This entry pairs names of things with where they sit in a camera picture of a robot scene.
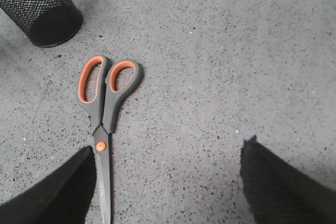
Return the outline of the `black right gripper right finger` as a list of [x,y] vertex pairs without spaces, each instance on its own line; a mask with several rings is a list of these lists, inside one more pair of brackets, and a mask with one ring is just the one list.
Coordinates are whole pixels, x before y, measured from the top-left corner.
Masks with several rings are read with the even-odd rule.
[[335,223],[335,192],[257,142],[240,156],[244,194],[257,223]]

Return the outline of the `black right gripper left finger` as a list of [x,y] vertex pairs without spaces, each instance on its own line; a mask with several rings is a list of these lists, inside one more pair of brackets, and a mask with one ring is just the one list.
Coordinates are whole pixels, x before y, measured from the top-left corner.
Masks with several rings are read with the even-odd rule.
[[96,186],[92,147],[1,205],[1,223],[84,223]]

